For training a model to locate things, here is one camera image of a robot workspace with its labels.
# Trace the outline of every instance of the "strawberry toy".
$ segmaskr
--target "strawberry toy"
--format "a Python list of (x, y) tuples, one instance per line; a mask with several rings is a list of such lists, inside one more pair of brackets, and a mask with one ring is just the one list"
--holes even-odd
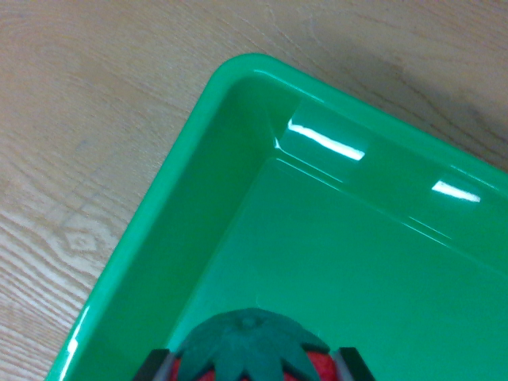
[(329, 347), (280, 314), (219, 314), (190, 332), (170, 381), (338, 381)]

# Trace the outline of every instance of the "green strawberry leaves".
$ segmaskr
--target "green strawberry leaves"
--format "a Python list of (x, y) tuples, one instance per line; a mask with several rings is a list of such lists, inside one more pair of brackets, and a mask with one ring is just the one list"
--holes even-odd
[(251, 308), (219, 314), (194, 328), (180, 346), (178, 381), (196, 381), (210, 369), (216, 381), (319, 381), (306, 351), (329, 347), (299, 323)]

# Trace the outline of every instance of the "green plastic tray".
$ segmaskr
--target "green plastic tray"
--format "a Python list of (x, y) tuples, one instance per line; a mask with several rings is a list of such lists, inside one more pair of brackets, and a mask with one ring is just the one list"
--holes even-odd
[(48, 381), (260, 306), (378, 381), (508, 379), (508, 176), (267, 56), (221, 66)]

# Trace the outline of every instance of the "wooden table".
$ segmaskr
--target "wooden table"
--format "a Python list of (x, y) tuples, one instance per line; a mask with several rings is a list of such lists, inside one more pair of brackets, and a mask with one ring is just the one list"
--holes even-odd
[(508, 3), (0, 5), (0, 379), (41, 380), (215, 68), (265, 52), (508, 171)]

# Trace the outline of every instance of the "toy strawberry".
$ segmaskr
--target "toy strawberry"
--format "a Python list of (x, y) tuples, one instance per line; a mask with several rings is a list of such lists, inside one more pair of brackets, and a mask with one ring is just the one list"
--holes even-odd
[(338, 381), (328, 352), (325, 342), (288, 317), (237, 310), (190, 332), (170, 381)]

